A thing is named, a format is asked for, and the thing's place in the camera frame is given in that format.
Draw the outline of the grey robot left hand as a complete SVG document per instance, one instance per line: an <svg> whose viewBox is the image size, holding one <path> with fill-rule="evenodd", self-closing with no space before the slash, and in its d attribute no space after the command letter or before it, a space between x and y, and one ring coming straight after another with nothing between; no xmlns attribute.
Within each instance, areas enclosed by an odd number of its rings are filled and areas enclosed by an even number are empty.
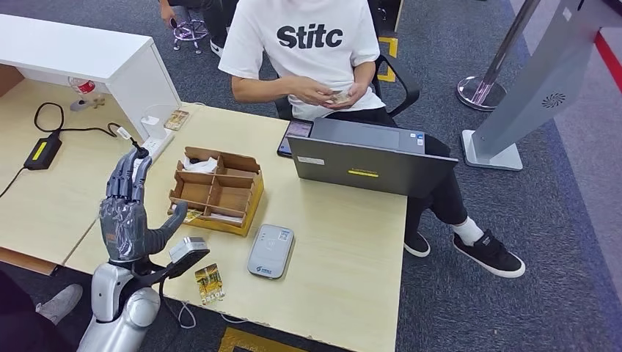
<svg viewBox="0 0 622 352"><path fill-rule="evenodd" d="M137 156L138 150L133 147L117 162L100 202L102 239L109 259L116 263L129 263L161 252L188 212L188 204L182 201L159 228L148 227L144 186L152 158L146 156L135 169Z"/></svg>

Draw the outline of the person's left hand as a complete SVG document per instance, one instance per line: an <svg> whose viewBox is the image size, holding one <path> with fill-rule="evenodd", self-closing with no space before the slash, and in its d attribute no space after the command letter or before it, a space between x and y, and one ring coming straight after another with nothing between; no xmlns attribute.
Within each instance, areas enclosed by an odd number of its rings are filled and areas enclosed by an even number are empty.
<svg viewBox="0 0 622 352"><path fill-rule="evenodd" d="M331 93L322 106L332 110L349 109L366 94L368 88L369 84L354 82L349 89Z"/></svg>

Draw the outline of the person's right hand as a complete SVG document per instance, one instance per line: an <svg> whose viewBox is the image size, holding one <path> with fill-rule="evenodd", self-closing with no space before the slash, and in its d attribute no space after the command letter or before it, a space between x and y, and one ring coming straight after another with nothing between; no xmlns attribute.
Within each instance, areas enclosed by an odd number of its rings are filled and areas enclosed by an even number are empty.
<svg viewBox="0 0 622 352"><path fill-rule="evenodd" d="M292 95L312 106L328 104L332 99L333 91L319 82L305 76L286 76L281 78L287 95Z"/></svg>

